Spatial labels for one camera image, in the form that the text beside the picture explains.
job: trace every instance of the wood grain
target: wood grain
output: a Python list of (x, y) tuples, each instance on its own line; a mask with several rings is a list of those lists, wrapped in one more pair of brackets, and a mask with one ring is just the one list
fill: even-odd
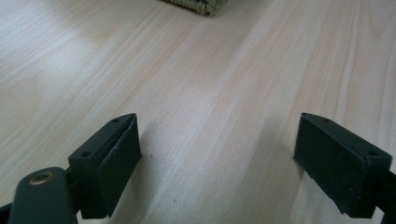
[(292, 155), (304, 111), (396, 156), (396, 2), (3, 0), (0, 106), (1, 204), (135, 112), (144, 158), (114, 216), (81, 223), (379, 223)]

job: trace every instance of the light wood surface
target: light wood surface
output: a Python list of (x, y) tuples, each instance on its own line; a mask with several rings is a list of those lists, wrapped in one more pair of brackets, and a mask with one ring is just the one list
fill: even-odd
[(3, 0), (0, 106), (1, 204), (135, 112), (144, 158), (114, 216), (81, 223), (379, 223), (292, 155), (304, 111), (396, 156), (396, 1)]

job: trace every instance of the woven basket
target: woven basket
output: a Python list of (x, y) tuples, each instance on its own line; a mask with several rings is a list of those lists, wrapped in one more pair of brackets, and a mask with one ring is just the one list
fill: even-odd
[(204, 15), (213, 15), (218, 12), (227, 0), (165, 0), (175, 5), (190, 8)]

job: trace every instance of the wooden floor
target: wooden floor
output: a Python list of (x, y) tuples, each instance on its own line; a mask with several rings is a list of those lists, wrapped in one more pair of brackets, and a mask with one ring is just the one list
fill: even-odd
[(303, 111), (396, 156), (396, 1), (1, 0), (0, 107), (1, 204), (135, 112), (144, 158), (113, 217), (81, 223), (380, 223), (292, 156)]

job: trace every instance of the screw hole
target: screw hole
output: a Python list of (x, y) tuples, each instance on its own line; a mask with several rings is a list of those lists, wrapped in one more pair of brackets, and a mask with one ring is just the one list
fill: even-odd
[(374, 152), (374, 151), (369, 151), (368, 152), (371, 156), (378, 156), (378, 153)]
[(83, 153), (81, 154), (81, 156), (82, 156), (82, 157), (89, 157), (89, 156), (91, 156), (91, 152), (83, 152)]
[(31, 185), (40, 185), (44, 184), (47, 181), (51, 180), (53, 178), (53, 173), (52, 172), (44, 172), (38, 175), (33, 176), (30, 178), (29, 183)]

